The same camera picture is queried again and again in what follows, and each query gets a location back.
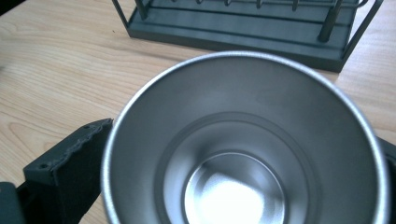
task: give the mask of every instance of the wood grain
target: wood grain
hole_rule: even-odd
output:
[[[385,0],[343,72],[319,71],[393,144],[395,14],[396,0]],[[27,0],[9,11],[0,18],[0,181],[21,184],[21,169],[76,128],[115,118],[151,78],[208,52],[131,39],[109,0]],[[101,199],[81,223],[106,223]]]

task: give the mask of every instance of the table surface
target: table surface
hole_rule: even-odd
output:
[[[319,72],[396,144],[394,15],[396,0],[385,0],[344,70]],[[0,17],[0,181],[18,186],[22,168],[75,129],[115,118],[161,71],[208,52],[130,38],[110,0],[27,0],[9,11]],[[101,198],[81,223],[106,223]]]

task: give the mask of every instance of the dish rack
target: dish rack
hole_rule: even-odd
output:
[[[382,4],[375,0],[351,36],[368,0],[135,0],[130,37],[198,49],[277,54],[313,68],[341,72]]]

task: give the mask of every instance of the stainless steel cup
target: stainless steel cup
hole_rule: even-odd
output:
[[[121,111],[102,188],[112,223],[387,223],[384,155],[313,70],[232,51],[180,63]]]

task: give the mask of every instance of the metal rod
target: metal rod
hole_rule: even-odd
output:
[[[256,4],[257,4],[257,8],[261,8],[262,7],[262,0],[257,0],[256,1]]]
[[[293,11],[297,10],[298,1],[299,1],[299,0],[293,0],[293,6],[292,6],[292,8],[291,8]]]
[[[142,0],[134,0],[136,2],[137,10],[139,11],[142,21],[148,17],[148,12]]]
[[[332,28],[334,28],[335,22],[337,21],[338,13],[340,12],[343,0],[337,0],[335,7],[331,7],[327,14],[326,20],[323,22],[320,30],[318,40],[320,42],[328,42],[330,35],[332,34]]]
[[[119,13],[122,23],[124,24],[125,28],[128,29],[128,21],[126,20],[125,15],[122,12],[119,1],[113,0],[113,4],[114,4],[114,7],[116,8],[117,12]]]
[[[343,56],[344,60],[347,60],[349,58],[353,49],[356,47],[359,40],[361,39],[361,36],[363,35],[364,31],[366,31],[368,25],[372,21],[376,12],[379,10],[379,7],[381,7],[382,2],[383,2],[383,0],[376,0],[373,3],[373,6],[371,7],[370,11],[367,13],[367,16],[364,18],[364,20],[361,23],[361,25],[359,26],[358,30],[353,35],[353,37],[350,39],[349,43],[346,45],[346,49],[344,50],[344,56]]]

